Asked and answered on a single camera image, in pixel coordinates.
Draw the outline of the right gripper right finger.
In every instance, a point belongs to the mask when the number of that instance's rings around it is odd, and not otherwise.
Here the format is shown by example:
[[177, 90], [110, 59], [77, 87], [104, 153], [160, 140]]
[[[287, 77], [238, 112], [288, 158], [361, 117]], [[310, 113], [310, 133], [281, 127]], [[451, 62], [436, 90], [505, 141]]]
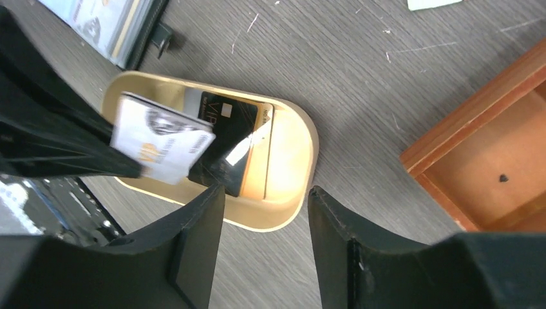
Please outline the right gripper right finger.
[[323, 308], [544, 308], [545, 234], [460, 232], [427, 245], [315, 186], [308, 217]]

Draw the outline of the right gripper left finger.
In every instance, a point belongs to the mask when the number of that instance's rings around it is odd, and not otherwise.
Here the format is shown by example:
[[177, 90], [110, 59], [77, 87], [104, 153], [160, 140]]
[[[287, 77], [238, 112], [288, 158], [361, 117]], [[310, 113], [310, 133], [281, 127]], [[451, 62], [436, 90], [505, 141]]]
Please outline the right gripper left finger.
[[207, 308], [225, 208], [213, 185], [106, 246], [1, 237], [2, 308]]

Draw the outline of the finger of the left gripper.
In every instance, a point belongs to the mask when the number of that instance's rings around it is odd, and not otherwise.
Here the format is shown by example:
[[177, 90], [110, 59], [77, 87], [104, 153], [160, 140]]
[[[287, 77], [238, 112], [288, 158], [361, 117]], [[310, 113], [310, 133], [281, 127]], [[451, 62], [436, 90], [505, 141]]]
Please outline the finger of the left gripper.
[[143, 167], [110, 146], [113, 126], [48, 64], [1, 7], [1, 172], [25, 178], [120, 176]]

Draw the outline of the black card holder wallet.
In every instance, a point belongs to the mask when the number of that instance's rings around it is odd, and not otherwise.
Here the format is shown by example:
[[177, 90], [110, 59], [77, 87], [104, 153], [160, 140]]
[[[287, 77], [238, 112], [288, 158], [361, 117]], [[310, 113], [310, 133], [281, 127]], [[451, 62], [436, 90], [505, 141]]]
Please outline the black card holder wallet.
[[122, 70], [137, 70], [150, 45], [158, 58], [173, 29], [161, 22], [168, 0], [41, 1], [105, 59]]

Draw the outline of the white VIP card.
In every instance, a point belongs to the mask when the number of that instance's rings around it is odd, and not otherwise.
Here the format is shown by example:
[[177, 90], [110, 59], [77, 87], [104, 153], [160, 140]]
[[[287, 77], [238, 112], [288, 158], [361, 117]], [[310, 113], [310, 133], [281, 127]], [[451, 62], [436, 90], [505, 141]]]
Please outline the white VIP card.
[[212, 129], [209, 122], [123, 92], [110, 146], [141, 164], [141, 177], [175, 185], [216, 138]]

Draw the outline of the beige oval tray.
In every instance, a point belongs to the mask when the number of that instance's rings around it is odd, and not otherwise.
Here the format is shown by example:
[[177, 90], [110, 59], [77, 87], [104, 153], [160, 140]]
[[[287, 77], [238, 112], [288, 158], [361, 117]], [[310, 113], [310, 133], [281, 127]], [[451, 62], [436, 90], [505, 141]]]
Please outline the beige oval tray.
[[118, 97], [136, 93], [175, 109], [181, 109], [185, 88], [269, 103], [274, 108], [265, 197], [253, 200], [228, 196], [224, 221], [253, 232], [272, 232], [288, 225], [299, 213], [310, 188], [319, 152], [315, 124], [298, 105], [282, 98], [224, 88], [191, 80], [125, 71], [104, 90], [102, 116], [114, 122]]

